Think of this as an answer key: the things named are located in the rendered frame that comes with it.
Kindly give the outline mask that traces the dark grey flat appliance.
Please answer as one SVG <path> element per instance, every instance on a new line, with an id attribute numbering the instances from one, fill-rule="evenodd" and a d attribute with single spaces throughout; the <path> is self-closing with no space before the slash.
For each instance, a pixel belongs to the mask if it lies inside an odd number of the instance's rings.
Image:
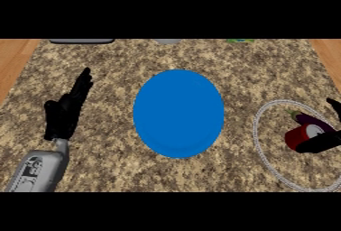
<path id="1" fill-rule="evenodd" d="M 107 44 L 115 39 L 48 39 L 54 44 Z"/>

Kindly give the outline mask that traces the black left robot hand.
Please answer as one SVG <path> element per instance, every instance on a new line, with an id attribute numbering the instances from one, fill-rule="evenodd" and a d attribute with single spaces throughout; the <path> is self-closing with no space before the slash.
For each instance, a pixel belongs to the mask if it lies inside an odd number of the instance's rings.
<path id="1" fill-rule="evenodd" d="M 68 140 L 72 137 L 81 107 L 84 105 L 91 86 L 90 68 L 84 68 L 75 79 L 70 91 L 62 95 L 57 101 L 48 100 L 45 102 L 45 140 L 51 141 L 56 138 Z"/>

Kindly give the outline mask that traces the blue oval plate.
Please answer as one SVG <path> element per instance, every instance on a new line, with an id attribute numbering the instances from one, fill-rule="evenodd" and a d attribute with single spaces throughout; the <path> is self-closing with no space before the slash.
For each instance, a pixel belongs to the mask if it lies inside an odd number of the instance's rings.
<path id="1" fill-rule="evenodd" d="M 135 95 L 132 124 L 158 154 L 183 159 L 205 152 L 224 128 L 224 101 L 211 81 L 192 70 L 159 72 Z"/>

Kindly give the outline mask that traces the purple eggplant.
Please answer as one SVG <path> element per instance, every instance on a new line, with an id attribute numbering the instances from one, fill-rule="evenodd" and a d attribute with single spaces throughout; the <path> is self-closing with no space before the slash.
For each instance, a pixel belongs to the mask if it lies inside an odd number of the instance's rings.
<path id="1" fill-rule="evenodd" d="M 302 113 L 301 111 L 296 110 L 287 110 L 287 113 L 292 117 L 292 120 L 299 124 L 310 124 L 310 125 L 316 125 L 320 127 L 320 129 L 323 130 L 323 132 L 333 132 L 335 129 L 316 117 L 313 117 L 311 115 Z"/>

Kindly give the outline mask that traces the round speckled placemat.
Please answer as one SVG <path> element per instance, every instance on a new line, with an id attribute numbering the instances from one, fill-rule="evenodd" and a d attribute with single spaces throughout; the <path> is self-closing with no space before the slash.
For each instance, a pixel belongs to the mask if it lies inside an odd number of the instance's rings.
<path id="1" fill-rule="evenodd" d="M 299 124 L 290 119 L 289 110 L 299 110 L 327 125 L 333 123 L 296 101 L 276 99 L 265 102 L 252 120 L 252 140 L 259 160 L 279 183 L 292 190 L 341 191 L 341 145 L 317 153 L 292 150 L 285 143 L 285 133 Z"/>

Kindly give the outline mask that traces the red can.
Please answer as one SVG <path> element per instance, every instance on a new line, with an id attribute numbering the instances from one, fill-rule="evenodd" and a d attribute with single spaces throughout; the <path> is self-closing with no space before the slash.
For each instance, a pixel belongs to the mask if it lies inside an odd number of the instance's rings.
<path id="1" fill-rule="evenodd" d="M 285 133 L 285 143 L 287 147 L 295 151 L 295 147 L 301 142 L 323 133 L 324 132 L 318 126 L 304 124 Z"/>

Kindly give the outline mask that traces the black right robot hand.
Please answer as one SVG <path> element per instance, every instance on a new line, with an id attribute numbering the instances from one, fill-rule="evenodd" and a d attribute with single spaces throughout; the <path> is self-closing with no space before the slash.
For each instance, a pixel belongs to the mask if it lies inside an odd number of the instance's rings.
<path id="1" fill-rule="evenodd" d="M 341 121 L 341 103 L 330 98 L 326 98 L 326 102 L 330 104 L 338 114 L 338 119 Z M 335 132 L 324 132 L 323 134 L 318 134 L 313 138 L 308 138 L 304 142 L 301 142 L 296 145 L 295 151 L 299 153 L 304 152 L 318 153 L 335 148 L 339 145 L 341 145 L 341 130 Z"/>

